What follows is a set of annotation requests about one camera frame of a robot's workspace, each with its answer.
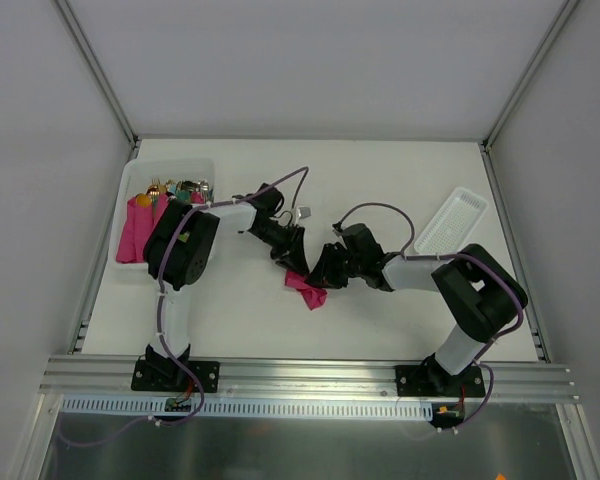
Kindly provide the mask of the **small white perforated tray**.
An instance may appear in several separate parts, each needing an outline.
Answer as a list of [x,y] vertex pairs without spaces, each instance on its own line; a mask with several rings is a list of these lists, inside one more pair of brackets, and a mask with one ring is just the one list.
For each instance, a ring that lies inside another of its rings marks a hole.
[[414,242],[420,255],[447,254],[463,247],[489,208],[475,192],[456,187]]

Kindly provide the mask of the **pink paper napkin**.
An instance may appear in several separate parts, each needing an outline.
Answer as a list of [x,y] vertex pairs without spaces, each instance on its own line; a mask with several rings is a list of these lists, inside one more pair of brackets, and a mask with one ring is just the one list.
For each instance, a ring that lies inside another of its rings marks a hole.
[[326,302],[328,292],[323,288],[310,286],[305,282],[305,278],[297,273],[287,271],[284,284],[299,293],[311,311],[321,308]]

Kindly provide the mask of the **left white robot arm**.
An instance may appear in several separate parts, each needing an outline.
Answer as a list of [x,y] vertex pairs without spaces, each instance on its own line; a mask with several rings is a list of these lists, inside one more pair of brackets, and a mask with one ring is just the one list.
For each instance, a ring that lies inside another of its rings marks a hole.
[[248,232],[270,247],[276,265],[309,273],[304,228],[275,219],[284,196],[264,183],[245,197],[217,204],[171,200],[143,251],[148,274],[157,282],[155,336],[135,364],[131,389],[167,392],[195,383],[189,376],[188,332],[192,286],[202,277],[217,235]]

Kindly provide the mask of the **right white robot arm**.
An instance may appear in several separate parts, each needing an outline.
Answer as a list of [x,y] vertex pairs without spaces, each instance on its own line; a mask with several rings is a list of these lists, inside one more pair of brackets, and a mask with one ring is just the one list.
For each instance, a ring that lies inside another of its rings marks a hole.
[[525,291],[479,244],[451,254],[406,256],[384,251],[363,224],[339,235],[339,242],[323,246],[308,285],[341,289],[361,279],[384,292],[431,291],[441,295],[455,320],[446,340],[420,365],[396,368],[400,396],[460,395],[476,376],[476,362],[506,332],[505,326],[524,317]]

